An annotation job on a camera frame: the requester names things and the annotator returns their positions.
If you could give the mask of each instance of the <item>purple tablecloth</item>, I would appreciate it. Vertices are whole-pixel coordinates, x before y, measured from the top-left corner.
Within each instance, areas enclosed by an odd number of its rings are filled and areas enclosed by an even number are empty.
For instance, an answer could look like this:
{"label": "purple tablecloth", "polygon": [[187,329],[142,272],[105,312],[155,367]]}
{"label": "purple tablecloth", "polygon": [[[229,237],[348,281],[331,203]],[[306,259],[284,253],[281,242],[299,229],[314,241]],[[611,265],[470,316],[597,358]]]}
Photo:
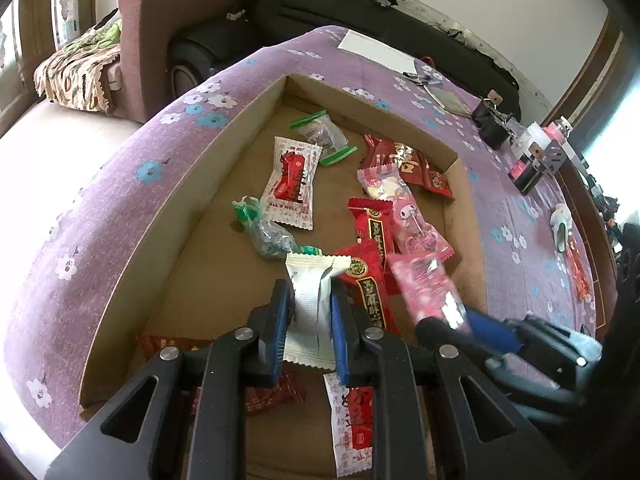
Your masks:
{"label": "purple tablecloth", "polygon": [[[262,90],[301,73],[391,110],[458,152],[465,163],[482,233],[488,313],[534,313],[594,333],[594,305],[580,303],[555,252],[549,217],[564,202],[555,179],[523,198],[506,168],[509,153],[489,149],[471,120],[445,112],[415,84],[359,56],[337,50],[340,27],[316,29],[264,48],[209,79],[130,137],[79,199],[58,218],[14,306],[6,365],[22,402],[59,445],[82,426],[82,368],[118,278],[156,212],[221,129]],[[430,71],[417,61],[418,71]],[[478,99],[446,78],[473,109]],[[591,280],[582,241],[583,265]]]}

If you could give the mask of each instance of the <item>silver bolt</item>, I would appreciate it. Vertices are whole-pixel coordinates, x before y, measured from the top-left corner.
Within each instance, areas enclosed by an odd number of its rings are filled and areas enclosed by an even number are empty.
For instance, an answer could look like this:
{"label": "silver bolt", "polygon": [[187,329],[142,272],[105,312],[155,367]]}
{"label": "silver bolt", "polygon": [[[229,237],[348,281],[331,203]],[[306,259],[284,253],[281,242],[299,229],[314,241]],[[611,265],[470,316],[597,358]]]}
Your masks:
{"label": "silver bolt", "polygon": [[373,341],[382,339],[383,335],[385,335],[385,331],[377,326],[370,326],[364,331],[364,337],[366,337],[367,339],[372,339]]}
{"label": "silver bolt", "polygon": [[180,355],[180,351],[175,346],[166,346],[160,351],[160,358],[165,361],[173,361]]}
{"label": "silver bolt", "polygon": [[458,349],[453,345],[442,345],[440,347],[440,355],[445,359],[453,359],[458,357]]}
{"label": "silver bolt", "polygon": [[247,326],[243,326],[234,332],[234,336],[236,336],[236,339],[239,339],[240,341],[246,341],[254,336],[254,330]]}

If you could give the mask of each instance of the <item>cardboard box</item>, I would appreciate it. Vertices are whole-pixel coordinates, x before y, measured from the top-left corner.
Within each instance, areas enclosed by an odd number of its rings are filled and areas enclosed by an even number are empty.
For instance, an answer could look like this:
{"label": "cardboard box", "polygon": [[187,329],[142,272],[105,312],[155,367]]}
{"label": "cardboard box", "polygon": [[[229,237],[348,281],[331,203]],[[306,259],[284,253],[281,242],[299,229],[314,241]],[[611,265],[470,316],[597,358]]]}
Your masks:
{"label": "cardboard box", "polygon": [[[231,121],[202,153],[164,204],[137,247],[105,309],[86,362],[80,403],[105,400],[142,366],[135,337],[150,334],[213,339],[242,326],[270,297],[283,261],[257,256],[233,229],[232,200],[260,197],[273,169],[274,137],[297,137],[288,124],[326,108],[358,152],[314,180],[314,229],[287,227],[298,244],[332,254],[356,242],[350,197],[363,196],[356,170],[366,151],[362,134],[403,142],[443,170],[455,200],[413,187],[418,206],[451,243],[446,267],[463,301],[486,310],[478,221],[464,165],[444,143],[359,96],[311,78],[279,79]],[[391,308],[407,342],[415,342],[400,296]],[[330,408],[322,371],[298,367],[307,388],[303,404],[277,406],[247,421],[248,478],[334,478]]]}

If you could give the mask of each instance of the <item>wrapped snack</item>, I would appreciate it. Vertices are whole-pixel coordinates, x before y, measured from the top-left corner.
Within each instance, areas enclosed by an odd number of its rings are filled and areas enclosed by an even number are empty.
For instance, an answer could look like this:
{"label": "wrapped snack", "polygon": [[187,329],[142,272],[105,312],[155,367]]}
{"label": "wrapped snack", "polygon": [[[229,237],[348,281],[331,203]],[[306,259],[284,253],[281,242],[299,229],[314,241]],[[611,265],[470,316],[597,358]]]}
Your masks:
{"label": "wrapped snack", "polygon": [[358,180],[370,197],[393,202],[392,231],[401,253],[428,253],[440,262],[453,254],[451,245],[425,222],[395,164],[358,170]]}
{"label": "wrapped snack", "polygon": [[253,196],[243,196],[240,202],[232,202],[236,218],[251,238],[251,243],[260,256],[285,258],[287,253],[298,252],[293,235],[276,222],[261,218],[260,202]]}
{"label": "wrapped snack", "polygon": [[364,139],[369,150],[360,164],[361,170],[396,163],[398,172],[406,183],[418,184],[428,191],[452,198],[446,177],[432,170],[422,153],[389,139],[379,139],[372,135],[365,135]]}
{"label": "wrapped snack", "polygon": [[571,274],[572,282],[574,282],[575,285],[578,301],[584,301],[591,296],[591,287],[589,286],[589,280],[582,268],[582,259],[578,252],[578,245],[575,241],[574,235],[571,233],[568,235],[566,246],[566,259],[569,263],[569,272]]}
{"label": "wrapped snack", "polygon": [[470,330],[456,286],[432,254],[390,254],[389,262],[414,324],[434,316],[454,330]]}
{"label": "wrapped snack", "polygon": [[325,374],[324,385],[331,405],[331,433],[334,441],[336,476],[347,476],[372,464],[372,399],[371,388],[349,391],[340,384],[338,375]]}
{"label": "wrapped snack", "polygon": [[287,255],[295,311],[285,339],[286,361],[335,369],[329,301],[331,278],[343,273],[350,265],[349,256]]}
{"label": "wrapped snack", "polygon": [[308,117],[293,121],[289,130],[298,130],[310,144],[322,147],[320,164],[330,166],[343,160],[350,153],[355,152],[357,146],[350,146],[340,128],[336,126],[326,110],[320,110]]}
{"label": "wrapped snack", "polygon": [[350,198],[347,206],[356,221],[358,241],[369,239],[375,241],[378,246],[386,291],[392,296],[400,294],[396,279],[386,262],[386,255],[394,252],[394,241],[391,232],[393,202],[371,198]]}
{"label": "wrapped snack", "polygon": [[[142,353],[146,360],[151,359],[165,346],[177,346],[183,352],[200,350],[211,341],[204,339],[189,339],[185,337],[164,337],[149,335],[143,332],[138,338]],[[195,414],[198,409],[200,398],[200,388],[196,390],[193,401],[192,412]],[[275,388],[247,388],[244,396],[244,408],[248,415],[260,413],[274,404],[285,402],[304,402],[306,399],[305,387],[298,381],[298,375],[294,365],[283,363],[282,375]]]}
{"label": "wrapped snack", "polygon": [[347,247],[337,254],[348,254],[351,257],[349,269],[340,276],[340,279],[347,283],[351,299],[369,313],[373,326],[399,335],[394,316],[388,306],[376,243],[373,240],[363,240],[362,243]]}
{"label": "wrapped snack", "polygon": [[313,186],[322,148],[275,138],[273,173],[260,199],[262,216],[274,222],[313,229]]}

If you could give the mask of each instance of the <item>black leather sofa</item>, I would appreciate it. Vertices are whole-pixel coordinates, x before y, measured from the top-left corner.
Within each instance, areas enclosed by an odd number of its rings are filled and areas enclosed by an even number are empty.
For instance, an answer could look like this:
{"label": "black leather sofa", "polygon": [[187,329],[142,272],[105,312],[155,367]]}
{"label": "black leather sofa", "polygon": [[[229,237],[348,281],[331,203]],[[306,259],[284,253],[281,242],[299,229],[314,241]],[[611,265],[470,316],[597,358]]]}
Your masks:
{"label": "black leather sofa", "polygon": [[494,60],[416,18],[372,0],[244,0],[238,20],[217,18],[180,31],[169,46],[176,95],[248,56],[324,25],[341,25],[411,56],[431,57],[436,68],[478,97],[494,89],[500,111],[520,119],[518,84]]}

